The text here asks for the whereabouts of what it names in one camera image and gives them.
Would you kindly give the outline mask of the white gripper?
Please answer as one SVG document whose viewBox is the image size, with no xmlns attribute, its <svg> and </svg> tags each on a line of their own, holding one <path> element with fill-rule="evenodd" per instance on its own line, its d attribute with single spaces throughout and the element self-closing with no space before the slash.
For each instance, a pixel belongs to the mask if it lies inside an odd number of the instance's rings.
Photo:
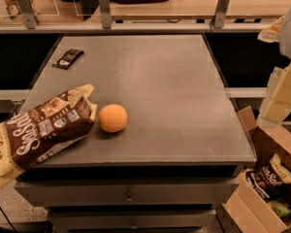
<svg viewBox="0 0 291 233">
<path fill-rule="evenodd" d="M 279 41 L 279 51 L 291 59 L 291 8 L 263 29 L 258 39 L 266 43 Z M 284 69 L 275 67 L 270 75 L 259 110 L 260 124 L 280 124 L 291 114 L 291 64 Z"/>
</svg>

